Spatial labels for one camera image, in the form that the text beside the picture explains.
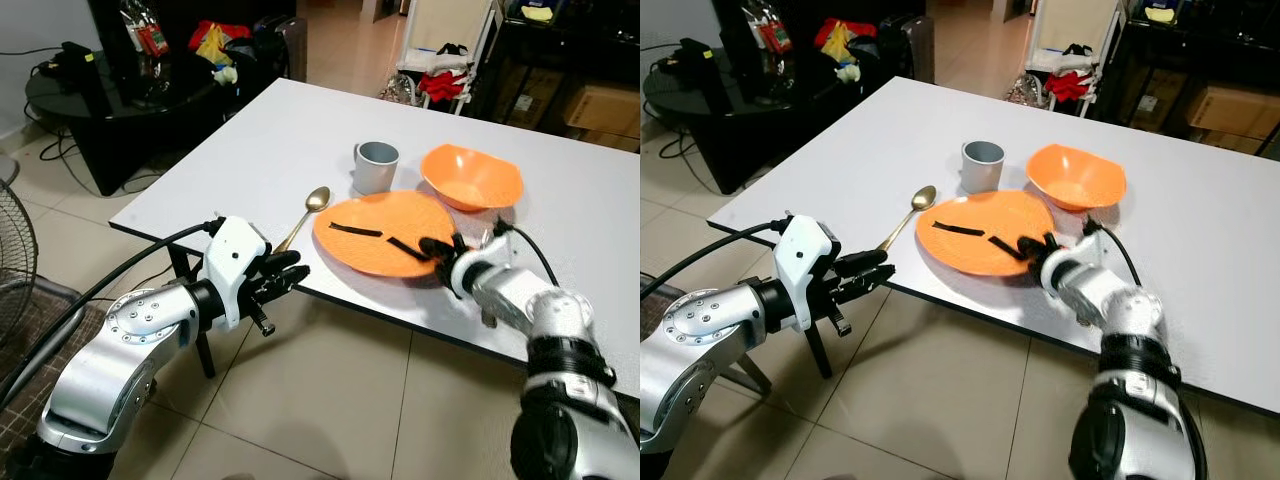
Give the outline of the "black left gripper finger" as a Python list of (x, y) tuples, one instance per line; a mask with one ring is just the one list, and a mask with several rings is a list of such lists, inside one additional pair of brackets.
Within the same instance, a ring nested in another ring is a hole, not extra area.
[(836, 274), (841, 278), (860, 276), (884, 264), (887, 253), (883, 250), (868, 250), (847, 253), (836, 260)]
[(294, 265), (270, 273), (262, 279), (262, 300), (274, 301), (289, 293), (310, 274), (310, 266)]
[(860, 271), (845, 283), (845, 301), (859, 300), (882, 285), (896, 273), (896, 266), (891, 264), (879, 265), (873, 269)]
[(300, 266), (300, 252), (294, 250), (284, 250), (276, 253), (265, 253), (257, 257), (257, 274), (260, 276), (287, 276), (287, 278), (303, 278), (305, 266)]

